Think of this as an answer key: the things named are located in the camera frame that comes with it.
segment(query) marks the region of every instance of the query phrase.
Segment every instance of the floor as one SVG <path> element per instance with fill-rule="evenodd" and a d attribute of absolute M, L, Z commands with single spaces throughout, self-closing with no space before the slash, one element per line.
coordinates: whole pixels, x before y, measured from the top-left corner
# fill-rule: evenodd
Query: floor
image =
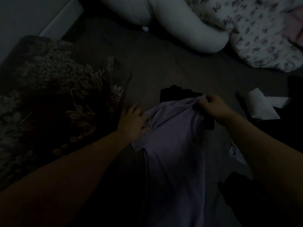
<path fill-rule="evenodd" d="M 195 92 L 218 94 L 245 116 L 236 96 L 256 87 L 266 96 L 286 96 L 287 76 L 302 75 L 302 69 L 282 73 L 248 67 L 228 46 L 216 54 L 199 54 L 168 35 L 157 22 L 146 33 L 109 10 L 102 13 L 86 11 L 63 39 L 83 46 L 90 54 L 114 55 L 131 71 L 125 106 L 137 102 L 144 110 L 150 109 L 159 103 L 161 89 L 176 84 Z M 219 193 L 217 183 L 233 171 L 251 178 L 250 170 L 228 155 L 230 138 L 224 127 L 216 124 L 214 131 L 207 131 L 206 138 L 205 227 L 240 226 Z M 121 158 L 130 156 L 131 159 L 133 153 L 128 152 L 129 155 Z"/>

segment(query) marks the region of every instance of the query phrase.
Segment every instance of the forearm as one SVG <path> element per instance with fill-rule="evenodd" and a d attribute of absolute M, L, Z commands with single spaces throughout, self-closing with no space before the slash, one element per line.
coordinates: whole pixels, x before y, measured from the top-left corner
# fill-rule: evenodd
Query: forearm
<path fill-rule="evenodd" d="M 275 140 L 234 114 L 224 123 L 254 177 L 276 201 L 303 205 L 303 154 Z"/>
<path fill-rule="evenodd" d="M 24 177 L 0 194 L 0 222 L 4 226 L 67 225 L 128 144 L 117 132 L 111 133 Z"/>

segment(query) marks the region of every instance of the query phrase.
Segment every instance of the lavender t-shirt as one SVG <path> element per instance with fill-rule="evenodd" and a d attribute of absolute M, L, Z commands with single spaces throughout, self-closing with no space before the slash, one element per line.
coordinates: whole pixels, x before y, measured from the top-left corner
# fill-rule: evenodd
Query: lavender t-shirt
<path fill-rule="evenodd" d="M 147 215 L 145 226 L 203 227 L 205 160 L 204 116 L 197 98 L 164 102 L 146 111 L 150 127 L 134 150 L 145 149 Z"/>

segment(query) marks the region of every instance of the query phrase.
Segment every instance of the hand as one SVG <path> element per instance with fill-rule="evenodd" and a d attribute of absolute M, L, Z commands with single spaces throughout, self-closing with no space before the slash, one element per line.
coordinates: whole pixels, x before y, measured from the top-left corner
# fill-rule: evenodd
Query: hand
<path fill-rule="evenodd" d="M 221 125 L 236 113 L 221 99 L 220 96 L 207 94 L 198 99 L 197 103 Z"/>
<path fill-rule="evenodd" d="M 125 108 L 122 110 L 117 132 L 129 143 L 136 141 L 149 130 L 149 128 L 142 129 L 149 116 L 141 113 L 142 110 L 136 108 L 136 105 L 131 106 L 127 112 Z"/>

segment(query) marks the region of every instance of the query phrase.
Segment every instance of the gray wall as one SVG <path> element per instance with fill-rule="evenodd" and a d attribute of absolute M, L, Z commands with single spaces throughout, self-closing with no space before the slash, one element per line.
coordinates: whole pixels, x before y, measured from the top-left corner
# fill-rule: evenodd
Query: gray wall
<path fill-rule="evenodd" d="M 70 0 L 0 0 L 0 63 L 18 40 L 38 35 Z"/>

